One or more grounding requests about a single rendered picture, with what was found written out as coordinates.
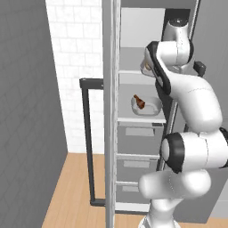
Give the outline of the white freezer rack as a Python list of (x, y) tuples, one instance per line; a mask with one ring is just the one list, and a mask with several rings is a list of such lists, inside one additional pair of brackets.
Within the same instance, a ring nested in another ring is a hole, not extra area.
[(166, 120), (163, 118), (118, 118), (119, 122), (133, 122), (133, 123), (166, 123)]
[(119, 74), (142, 74), (140, 70), (120, 70)]

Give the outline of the grey fridge freezer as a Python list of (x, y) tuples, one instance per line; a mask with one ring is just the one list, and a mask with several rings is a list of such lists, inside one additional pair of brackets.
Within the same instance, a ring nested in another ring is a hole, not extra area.
[[(172, 19), (185, 19), (188, 21), (188, 38), (193, 44), (193, 56), (187, 65), (193, 66), (194, 62), (197, 61), (195, 59), (193, 31), (198, 18), (200, 1), (201, 0), (121, 0), (119, 70), (141, 70), (140, 65), (144, 59), (146, 46), (152, 41), (160, 42), (163, 40), (166, 25)], [(139, 98), (140, 96), (158, 97), (162, 102), (160, 113), (154, 117), (135, 115), (131, 107), (131, 99), (134, 98), (135, 94)], [(164, 128), (158, 155), (124, 154), (118, 153), (118, 149), (116, 153), (117, 162), (119, 159), (157, 160), (158, 164), (155, 172), (169, 169), (169, 166), (161, 157), (161, 144), (166, 135), (185, 133), (190, 130), (183, 118), (178, 103), (163, 92), (155, 77), (148, 77), (143, 73), (118, 73), (118, 118), (164, 118), (166, 120), (166, 123), (160, 123)], [(118, 126), (147, 127), (151, 124), (152, 123), (118, 121)], [(116, 191), (118, 186), (123, 185), (136, 186), (139, 189), (140, 178), (137, 182), (118, 181), (116, 163)], [(149, 212), (150, 203), (151, 201), (148, 204), (116, 201), (114, 228), (138, 228), (139, 223)]]

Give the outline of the white vegetable container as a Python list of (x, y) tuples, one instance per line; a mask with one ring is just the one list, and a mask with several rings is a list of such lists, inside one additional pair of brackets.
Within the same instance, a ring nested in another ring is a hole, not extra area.
[[(145, 67), (144, 67), (144, 62), (143, 62), (143, 60), (146, 60), (147, 61), (147, 63), (150, 65), (150, 69), (146, 69)], [(141, 67), (141, 72), (145, 75), (145, 76), (148, 76), (148, 77), (155, 77), (155, 74), (154, 74), (154, 65), (153, 65), (153, 63), (152, 62), (150, 62), (150, 61), (148, 61), (146, 58), (144, 58), (143, 60), (142, 60), (142, 63), (141, 63), (141, 65), (140, 65), (140, 67)]]

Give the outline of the white meat container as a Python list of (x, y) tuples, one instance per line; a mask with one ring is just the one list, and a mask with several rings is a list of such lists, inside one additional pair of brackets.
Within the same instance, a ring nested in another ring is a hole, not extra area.
[(143, 117), (157, 116), (162, 109), (162, 102), (158, 97), (154, 96), (140, 96), (140, 99), (145, 102), (143, 109), (140, 109), (136, 103), (136, 99), (131, 99), (132, 111), (135, 115)]

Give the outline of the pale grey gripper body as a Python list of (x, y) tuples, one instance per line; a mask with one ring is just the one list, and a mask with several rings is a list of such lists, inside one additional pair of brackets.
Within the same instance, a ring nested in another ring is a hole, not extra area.
[(173, 71), (174, 71), (174, 73), (179, 73), (179, 74), (195, 74), (196, 73), (196, 71), (193, 69), (192, 65), (174, 66)]

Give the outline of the brown chicken drumstick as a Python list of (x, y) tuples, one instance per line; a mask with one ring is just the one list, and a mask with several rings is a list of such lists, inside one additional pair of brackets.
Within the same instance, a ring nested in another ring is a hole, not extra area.
[(145, 107), (145, 102), (142, 99), (140, 99), (136, 94), (134, 95), (134, 98), (138, 108), (142, 110)]

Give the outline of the grey open freezer door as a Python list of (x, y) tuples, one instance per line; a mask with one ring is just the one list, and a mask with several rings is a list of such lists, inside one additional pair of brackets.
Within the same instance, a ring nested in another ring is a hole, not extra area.
[(102, 0), (106, 228), (115, 227), (121, 0)]

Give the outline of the grey freezer drawer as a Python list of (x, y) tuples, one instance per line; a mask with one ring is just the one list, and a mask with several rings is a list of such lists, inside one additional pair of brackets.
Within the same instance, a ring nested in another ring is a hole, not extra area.
[(149, 199), (145, 199), (136, 186), (118, 186), (116, 191), (116, 201), (123, 203), (148, 204)]
[(127, 160), (117, 162), (117, 180), (120, 182), (137, 182), (142, 175), (155, 172), (157, 160)]
[(163, 128), (160, 123), (147, 127), (118, 126), (118, 153), (158, 155)]

